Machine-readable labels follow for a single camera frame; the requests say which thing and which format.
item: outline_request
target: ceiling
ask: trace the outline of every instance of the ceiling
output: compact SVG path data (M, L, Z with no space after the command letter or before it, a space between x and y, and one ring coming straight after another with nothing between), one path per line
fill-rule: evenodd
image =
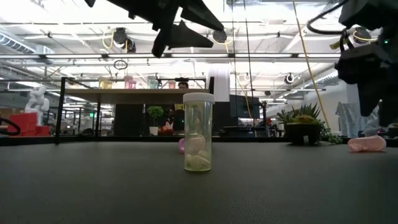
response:
M250 53L302 54L303 47L292 3L290 1L236 1L231 7L230 0L204 0L215 16L224 24L228 34L227 44L215 43L211 49L184 48L167 52L185 54L225 54ZM324 36L306 30L306 22L330 7L336 1L297 1L297 13L303 38L309 54L336 54L338 49L330 45L337 42L338 36ZM107 2L97 0L89 8L84 0L0 0L0 32L14 34L30 46L44 45L55 54L106 54L124 53L111 44L112 32L117 27L125 27L130 38L134 39L137 53L149 54L157 33L151 24L140 18L129 19L127 11ZM341 30L338 23L340 11L336 11L314 24L323 30ZM211 39L212 30L187 21L187 26ZM8 47L0 47L2 54L19 54ZM230 60L217 58L190 60L189 58L133 58L129 59L127 70L116 70L114 60L55 60L51 64L26 60L7 60L15 66L22 66L44 76L52 73L52 78L70 76L77 78L98 78L132 75L138 86L146 88L146 77L157 73L161 77L202 77L207 74L212 63L231 65L231 87L235 87L235 75L239 82L249 88L251 75L253 88L286 88L284 77L292 73L296 79L291 87L304 86L310 79L305 60ZM333 72L333 60L310 63L315 75ZM199 88L192 83L192 88Z

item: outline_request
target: black planter pot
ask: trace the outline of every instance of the black planter pot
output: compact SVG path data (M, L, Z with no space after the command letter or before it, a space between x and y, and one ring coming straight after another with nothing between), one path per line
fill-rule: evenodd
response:
M285 124L285 137L295 145L314 145L319 140L320 132L319 124Z

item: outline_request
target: pink plastic toy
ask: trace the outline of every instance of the pink plastic toy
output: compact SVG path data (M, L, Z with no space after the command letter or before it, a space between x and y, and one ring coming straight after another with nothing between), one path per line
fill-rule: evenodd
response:
M180 139L178 142L178 150L180 151L181 154L184 154L185 152L185 139Z
M348 147L351 152L382 151L386 147L386 140L380 136L350 139Z

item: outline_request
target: green plant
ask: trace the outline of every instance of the green plant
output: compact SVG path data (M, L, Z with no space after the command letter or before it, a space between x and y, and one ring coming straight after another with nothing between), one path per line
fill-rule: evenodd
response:
M156 119L163 116L164 111L161 106L150 106L147 109L149 116L154 120L154 126L156 126Z
M282 110L281 113L277 113L277 116L279 124L319 124L321 129L319 141L323 140L332 144L341 144L343 140L333 135L330 132L330 128L326 128L325 122L318 119L319 114L320 109L318 108L318 104L315 104L315 106L304 104L297 110L293 106L292 111L286 112Z

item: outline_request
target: white pot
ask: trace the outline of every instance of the white pot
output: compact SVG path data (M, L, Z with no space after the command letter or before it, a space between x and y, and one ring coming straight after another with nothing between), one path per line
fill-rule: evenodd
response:
M158 127L149 127L149 133L157 136Z

